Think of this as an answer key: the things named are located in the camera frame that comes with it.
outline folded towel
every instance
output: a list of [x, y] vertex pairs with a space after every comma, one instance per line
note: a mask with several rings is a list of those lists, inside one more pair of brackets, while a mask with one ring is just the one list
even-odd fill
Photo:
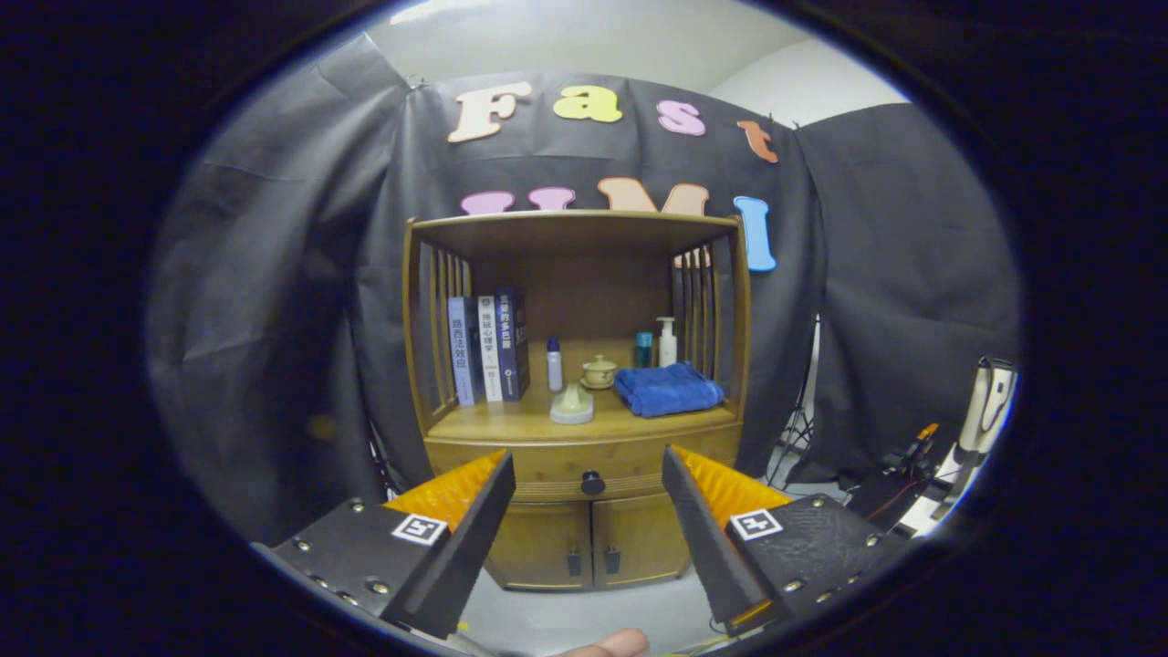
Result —
[[617, 392], [633, 414], [641, 417], [704, 410], [725, 399], [717, 383], [688, 362], [675, 362], [668, 367], [621, 369], [617, 372]]

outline small bottle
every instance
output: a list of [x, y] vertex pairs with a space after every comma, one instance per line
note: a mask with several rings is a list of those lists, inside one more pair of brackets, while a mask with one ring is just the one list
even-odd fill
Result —
[[559, 359], [559, 340], [548, 338], [548, 389], [558, 393], [564, 387], [564, 367]]
[[633, 352], [633, 367], [653, 367], [653, 333], [641, 331], [637, 334], [637, 351]]
[[677, 362], [677, 338], [673, 334], [673, 318], [659, 317], [658, 321], [663, 321], [661, 326], [661, 341], [658, 343], [658, 367], [669, 367]]

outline wooden cabinet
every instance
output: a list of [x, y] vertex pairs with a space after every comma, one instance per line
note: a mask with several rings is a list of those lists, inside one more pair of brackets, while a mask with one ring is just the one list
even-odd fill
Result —
[[[487, 561], [492, 576], [573, 590], [683, 572], [689, 556], [661, 459], [667, 444], [728, 464], [737, 454], [750, 344], [742, 220], [563, 210], [410, 221], [402, 284], [415, 413], [436, 473], [499, 448], [514, 455], [516, 491]], [[505, 284], [526, 291], [530, 387], [517, 402], [460, 407], [446, 299]], [[550, 336], [570, 382], [597, 354], [632, 367], [635, 334], [656, 333], [660, 316], [676, 318], [679, 360], [722, 386], [722, 404], [644, 419], [614, 389], [597, 390], [592, 421], [551, 422]], [[603, 492], [582, 490], [585, 472], [604, 479]]]
[[592, 588], [592, 535], [586, 504], [512, 504], [487, 558], [502, 586]]
[[487, 572], [500, 586], [583, 590], [681, 575], [689, 551], [666, 493], [595, 503], [512, 504]]
[[592, 562], [597, 588], [681, 575], [689, 567], [689, 549], [669, 496], [592, 503]]

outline black curtain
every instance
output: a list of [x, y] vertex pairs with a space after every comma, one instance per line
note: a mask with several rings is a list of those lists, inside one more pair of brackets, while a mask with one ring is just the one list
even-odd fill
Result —
[[1021, 282], [994, 200], [915, 105], [795, 136], [820, 201], [827, 277], [815, 430], [790, 480], [862, 477], [932, 422], [947, 449], [978, 359], [1020, 358]]
[[[404, 96], [368, 37], [307, 63], [227, 118], [162, 222], [154, 396], [183, 469], [250, 540], [378, 495], [366, 423], [329, 386], [346, 376], [334, 345]], [[311, 430], [338, 410], [336, 431]]]

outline yellow letter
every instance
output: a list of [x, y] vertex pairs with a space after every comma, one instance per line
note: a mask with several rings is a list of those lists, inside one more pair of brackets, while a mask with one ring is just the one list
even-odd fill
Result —
[[617, 109], [617, 95], [611, 89], [585, 84], [569, 87], [559, 92], [551, 110], [564, 118], [590, 118], [600, 123], [612, 123], [625, 116]]

